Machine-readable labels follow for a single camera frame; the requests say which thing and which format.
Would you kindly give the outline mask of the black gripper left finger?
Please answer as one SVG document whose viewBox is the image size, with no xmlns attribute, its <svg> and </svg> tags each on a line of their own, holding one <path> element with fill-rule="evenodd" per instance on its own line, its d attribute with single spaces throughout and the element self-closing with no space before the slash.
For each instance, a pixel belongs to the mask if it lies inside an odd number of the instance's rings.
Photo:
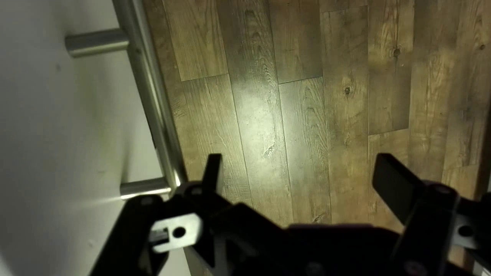
<svg viewBox="0 0 491 276">
<path fill-rule="evenodd" d="M 193 253 L 212 276 L 285 273 L 282 230 L 216 192 L 221 160 L 209 155 L 201 181 L 181 186 L 167 201 L 129 200 L 89 276 L 158 276 L 178 249 Z"/>
</svg>

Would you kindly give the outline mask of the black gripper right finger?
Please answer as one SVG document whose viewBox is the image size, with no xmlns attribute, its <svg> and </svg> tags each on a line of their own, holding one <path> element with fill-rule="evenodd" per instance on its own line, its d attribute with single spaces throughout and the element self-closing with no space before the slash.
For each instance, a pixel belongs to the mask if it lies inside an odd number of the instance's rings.
<svg viewBox="0 0 491 276">
<path fill-rule="evenodd" d="M 396 276 L 473 276 L 451 264 L 453 246 L 491 270 L 491 200 L 466 200 L 423 181 L 391 154 L 377 154 L 373 189 L 404 226 L 390 259 Z"/>
</svg>

